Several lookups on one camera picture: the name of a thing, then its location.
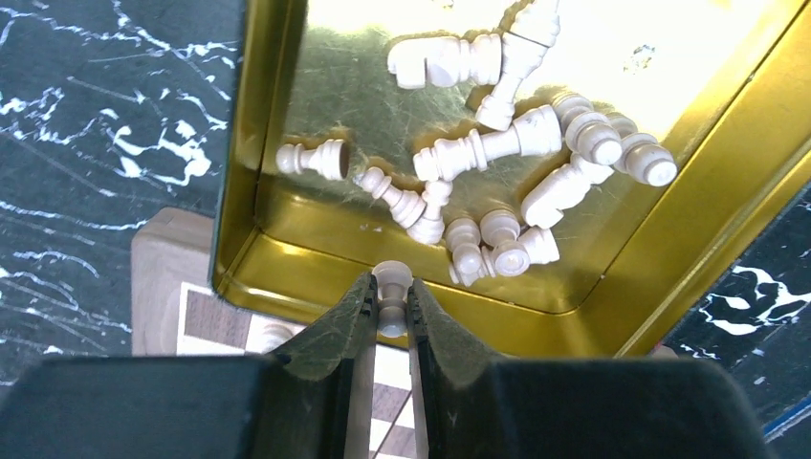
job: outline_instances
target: white chess piece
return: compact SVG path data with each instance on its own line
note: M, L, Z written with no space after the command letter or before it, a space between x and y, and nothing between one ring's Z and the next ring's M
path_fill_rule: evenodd
M422 181L451 181L466 170L487 170L487 163L498 158L548 155L561 148L558 118L544 105L515 119L503 132L481 135L472 129L462 139L440 139L414 155L414 170Z
M293 337L293 330L278 323L271 323L262 330L262 338L265 340L263 354L273 351L278 346L287 342Z
M620 135L620 139L624 139L631 134L636 134L639 132L639 127L637 127L636 123L633 120L620 112L611 112L605 115L608 118L608 122L611 123L611 127L617 131L617 134Z
M487 275L481 244L479 227L470 218L453 220L445 232L445 243L451 254L449 265L450 280L454 284L465 284L470 287L473 281Z
M378 280L378 331L387 338L398 338L407 331L406 296L414 282L405 263L389 260L372 269Z
M559 0L535 0L515 17L501 35L501 76L493 91L482 100L476 120L497 131L510 127L518 87L552 48L560 33Z
M612 165L623 155L620 134L606 115L594 111L594 105L587 98L565 93L552 101L552 107L572 153L600 165Z
M521 226L515 215L504 209L492 210L479 222L482 239L493 248L493 268L499 275L512 277L530 267L530 255L518 243Z
M440 180L426 183L426 190L423 191L426 209L420 219L405 231L411 239L426 245L436 244L442 239L445 232L442 208L448 203L452 191L451 182Z
M419 194L397 189L391 184L391 177L379 167L369 167L366 172L356 176L354 182L373 198L382 198L389 205L394 221L405 229L414 225L426 208L426 202Z
M555 242L552 232L547 229L529 228L518 237L518 243L527 253L530 265L545 265L560 260L558 244ZM498 273L495 269L493 252L487 247L483 247L481 248L481 256L483 263L477 271L468 274L451 271L451 280L456 284L463 283L465 286L470 287L476 280L483 277L496 277ZM521 273L525 273L527 269L529 269L529 265Z
M665 186L678 174L673 156L655 137L638 132L636 124L619 113L608 114L611 125L623 137L623 155L614 168L641 184Z
M349 172L349 148L340 139L330 139L314 150L288 143L276 151L276 166L285 174L312 169L327 180L343 180Z
M531 227L518 237L518 242L530 255L533 265L546 265L560 260L558 243L547 229Z
M472 43L454 36L411 38L388 53L388 72L403 89L426 83L449 88L469 78L476 84L495 84L501 74L501 37L477 36Z
M521 216L528 225L549 229L563 218L562 210L579 204L592 185L599 185L614 169L593 164L573 153L569 164L553 170L521 203Z

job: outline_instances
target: marble table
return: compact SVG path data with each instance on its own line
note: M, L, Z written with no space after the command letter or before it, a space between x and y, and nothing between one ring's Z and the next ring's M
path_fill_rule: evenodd
M214 214L243 13L0 0L0 399L42 356L130 352L133 234L167 206ZM811 448L809 203L806 189L665 339L730 370L784 451Z
M130 350L129 244L213 216L244 2L0 1L0 386Z

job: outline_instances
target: white marble vein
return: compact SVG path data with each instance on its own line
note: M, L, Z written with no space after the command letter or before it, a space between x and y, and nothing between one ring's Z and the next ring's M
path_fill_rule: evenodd
M726 319L716 318L708 310L711 305L716 305L721 302L725 306L741 311L752 310L752 305L740 296L724 296L709 294L706 298L706 304L698 309L704 315L705 321L720 328L721 330L735 336L749 335L762 327L770 327L782 325L798 318L798 314L805 309L809 302L811 302L811 292L794 295L789 292L788 287L778 280L775 280L770 274L766 273L760 268L747 268L744 266L736 266L733 268L732 275L751 273L756 278L755 285L755 298L762 299L765 294L760 291L763 285L775 285L777 287L777 296L774 302L764 311L747 317L745 322L730 322ZM789 311L779 311L778 308L783 306L796 304L796 307Z
M204 81L207 87L220 99L231 100L231 96L226 91L214 84L216 78L203 72L198 63L219 62L229 70L234 69L234 60L238 60L238 49L234 46L233 42L187 43L175 47L167 41L155 36L142 25L136 24L135 21L124 12L121 1L111 0L110 5L112 12L118 18L116 21L116 29L111 31L91 31L76 25L61 24L57 18L48 16L45 12L23 12L2 7L0 8L0 13L6 14L11 20L4 28L3 34L0 35L0 37L2 37L2 39L0 39L0 45L7 41L14 24L22 20L37 21L48 25L55 33L71 33L82 38L85 42L124 42L129 43L134 50L139 50L132 55L115 55L108 58L90 59L88 62L101 63L133 57L146 57L158 59L156 65L161 65L161 58L165 56L171 57L192 69L200 78L200 81ZM164 71L165 69L159 69L158 71L149 72L148 75L162 75ZM192 129L194 134L191 135L187 135L187 133L190 132L188 129L184 130L182 133L178 132L179 135L183 136L184 141L175 142L166 137L166 130L171 125L190 127L191 124L187 120L173 120L171 117L162 117L161 124L164 130L160 136L149 145L135 145L134 143L125 142L123 139L133 134L131 124L124 124L123 126L113 129L107 121L118 121L120 120L120 116L113 108L107 107L101 109L96 114L91 114L84 128L80 131L71 134L60 134L51 128L50 121L59 103L66 97L67 88L63 86L51 86L45 88L40 97L30 100L24 100L14 95L4 95L0 92L0 117L2 117L0 118L0 133L11 135L20 141L69 145L77 139L84 138L88 134L95 134L100 131L113 141L114 146L122 149L124 154L130 155L130 157L121 155L119 159L121 166L115 169L118 175L130 179L149 177L164 183L167 186L167 190L170 190L171 186L187 186L193 178L202 177L209 172L211 160L207 156L204 148L204 145L208 142L207 134L212 131L225 131L228 127L228 122L222 118L213 116L209 112L208 108L203 103L205 97L202 95L192 95L188 91L183 90L183 88L176 88L174 91L169 88L164 88L159 95L153 98L145 95L144 91L141 91L139 88L132 88L130 94L125 94L101 87L98 84L83 81L75 76L66 76L65 81L68 84L80 86L109 98L138 105L148 102L148 104L153 107L156 114L160 115L162 115L164 111L157 102L165 100L168 95L175 93L175 100L188 101L195 104L208 121L208 126L206 126L204 130ZM184 160L186 167L178 174L167 175L157 173L142 165L138 159L132 158L131 156L137 156L137 154L133 155L134 151L138 151L138 154L144 151L170 153ZM114 191L95 186L84 179L78 177L74 178L94 188L96 192L102 195L108 197L117 195Z
M139 2L109 0L108 14L82 25L58 13L63 5L52 5L33 0L28 7L0 6L0 54L19 52L11 47L29 38L31 30L49 31L38 39L68 43L67 52L74 46L96 54L85 53L89 56L75 68L57 68L53 78L27 85L12 78L12 87L0 76L0 142L13 147L0 151L0 164L3 155L28 155L32 169L42 162L86 202L67 209L63 203L70 200L30 199L20 189L8 193L0 176L0 227L13 225L47 241L38 245L37 236L27 236L31 244L0 246L10 249L0 251L0 314L17 315L32 328L50 327L60 335L59 341L36 342L0 327L0 345L15 346L15 354L25 348L36 354L103 355L109 352L107 343L125 344L120 338L132 330L99 308L103 305L82 304L83 298L92 298L88 287L100 292L125 280L116 276L126 269L108 272L97 251L128 257L131 234L156 211L154 205L141 211L141 202L174 204L173 187L217 173L207 148L228 144L233 88L223 75L233 75L241 57L236 41L170 43L157 24L140 24L127 13L141 8ZM30 52L36 60L37 50ZM4 69L17 71L3 61ZM129 67L134 62L141 65ZM105 78L111 66L119 72L141 69L142 75ZM134 181L149 184L152 196L159 194L134 192L126 185ZM69 190L57 188L53 194L63 191ZM101 217L103 212L85 213L95 201L115 203L105 209L123 210ZM119 241L127 247L118 247ZM111 332L121 336L105 338ZM0 368L0 386L14 384L16 376Z
M695 348L693 348L687 344L680 344L679 347L687 352L691 352L694 359L713 359L714 361L721 360L714 352L708 352L707 349L700 346L695 346Z

